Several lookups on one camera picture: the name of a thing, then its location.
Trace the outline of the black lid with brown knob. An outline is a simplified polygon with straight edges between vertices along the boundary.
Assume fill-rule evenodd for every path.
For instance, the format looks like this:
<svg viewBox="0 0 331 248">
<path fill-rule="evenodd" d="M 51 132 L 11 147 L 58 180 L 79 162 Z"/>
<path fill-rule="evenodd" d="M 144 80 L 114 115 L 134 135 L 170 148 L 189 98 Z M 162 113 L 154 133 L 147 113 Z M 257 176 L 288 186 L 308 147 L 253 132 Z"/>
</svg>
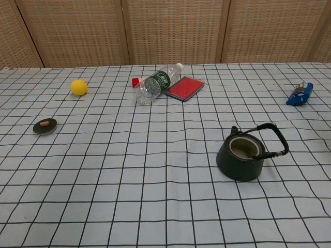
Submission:
<svg viewBox="0 0 331 248">
<path fill-rule="evenodd" d="M 33 126 L 33 132 L 38 135 L 48 135 L 57 128 L 57 121 L 54 118 L 40 120 Z"/>
</svg>

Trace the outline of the clear plastic bottle green label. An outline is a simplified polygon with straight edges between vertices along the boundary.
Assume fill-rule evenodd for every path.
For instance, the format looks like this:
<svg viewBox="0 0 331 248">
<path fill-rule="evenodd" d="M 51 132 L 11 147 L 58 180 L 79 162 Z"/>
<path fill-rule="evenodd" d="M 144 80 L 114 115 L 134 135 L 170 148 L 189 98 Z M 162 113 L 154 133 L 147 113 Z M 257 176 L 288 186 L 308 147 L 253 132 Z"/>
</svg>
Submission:
<svg viewBox="0 0 331 248">
<path fill-rule="evenodd" d="M 137 105 L 151 104 L 165 90 L 179 80 L 183 67 L 181 63 L 167 65 L 143 79 L 134 88 Z"/>
</svg>

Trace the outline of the red ink pad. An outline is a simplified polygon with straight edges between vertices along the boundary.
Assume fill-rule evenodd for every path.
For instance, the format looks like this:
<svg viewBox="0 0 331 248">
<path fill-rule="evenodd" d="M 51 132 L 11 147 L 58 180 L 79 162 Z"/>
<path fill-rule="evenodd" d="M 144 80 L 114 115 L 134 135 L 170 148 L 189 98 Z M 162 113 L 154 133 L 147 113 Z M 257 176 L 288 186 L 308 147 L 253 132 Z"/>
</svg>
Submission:
<svg viewBox="0 0 331 248">
<path fill-rule="evenodd" d="M 204 85 L 205 83 L 201 80 L 184 76 L 174 85 L 166 89 L 164 94 L 181 102 L 186 102 L 199 92 Z"/>
</svg>

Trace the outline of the light blue checked tablecloth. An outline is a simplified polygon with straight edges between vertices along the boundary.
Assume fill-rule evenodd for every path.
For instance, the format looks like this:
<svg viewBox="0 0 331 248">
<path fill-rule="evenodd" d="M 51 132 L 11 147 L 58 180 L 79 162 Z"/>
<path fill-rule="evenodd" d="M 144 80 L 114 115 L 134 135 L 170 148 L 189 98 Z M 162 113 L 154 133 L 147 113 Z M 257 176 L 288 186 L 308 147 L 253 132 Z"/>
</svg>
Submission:
<svg viewBox="0 0 331 248">
<path fill-rule="evenodd" d="M 0 71 L 0 248 L 331 248 L 331 63 L 186 66 L 205 83 L 189 101 L 136 105 L 132 78 L 157 69 Z M 308 101 L 287 105 L 302 82 Z M 232 126 L 266 122 L 289 153 L 224 176 Z"/>
</svg>

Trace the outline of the yellow foam ball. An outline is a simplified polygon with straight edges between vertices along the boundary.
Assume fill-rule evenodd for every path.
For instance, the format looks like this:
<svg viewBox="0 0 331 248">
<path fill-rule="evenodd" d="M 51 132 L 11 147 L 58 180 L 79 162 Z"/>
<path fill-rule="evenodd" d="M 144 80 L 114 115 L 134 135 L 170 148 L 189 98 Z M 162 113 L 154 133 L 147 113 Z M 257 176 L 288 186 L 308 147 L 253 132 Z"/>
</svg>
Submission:
<svg viewBox="0 0 331 248">
<path fill-rule="evenodd" d="M 70 84 L 71 92 L 76 96 L 82 96 L 87 93 L 87 83 L 84 80 L 73 80 Z"/>
</svg>

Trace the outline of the blue snack packet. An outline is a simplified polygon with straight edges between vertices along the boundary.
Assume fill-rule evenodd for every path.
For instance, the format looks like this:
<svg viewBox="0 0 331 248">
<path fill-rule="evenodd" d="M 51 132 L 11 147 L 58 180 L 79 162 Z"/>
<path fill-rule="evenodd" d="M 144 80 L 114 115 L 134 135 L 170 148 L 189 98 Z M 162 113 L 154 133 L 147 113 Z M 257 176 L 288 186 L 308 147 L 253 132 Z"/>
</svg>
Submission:
<svg viewBox="0 0 331 248">
<path fill-rule="evenodd" d="M 302 106 L 306 104 L 311 93 L 313 91 L 313 84 L 309 82 L 302 82 L 296 86 L 288 100 L 287 105 L 290 106 Z"/>
</svg>

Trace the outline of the woven folding screen wooden frame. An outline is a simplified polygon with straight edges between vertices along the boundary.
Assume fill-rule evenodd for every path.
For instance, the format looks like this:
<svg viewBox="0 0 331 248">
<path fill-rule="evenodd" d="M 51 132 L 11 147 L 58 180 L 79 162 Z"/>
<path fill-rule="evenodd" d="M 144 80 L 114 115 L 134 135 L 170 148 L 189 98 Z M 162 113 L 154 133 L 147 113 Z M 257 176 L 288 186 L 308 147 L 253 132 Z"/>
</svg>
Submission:
<svg viewBox="0 0 331 248">
<path fill-rule="evenodd" d="M 331 63 L 331 0 L 0 0 L 0 70 Z"/>
</svg>

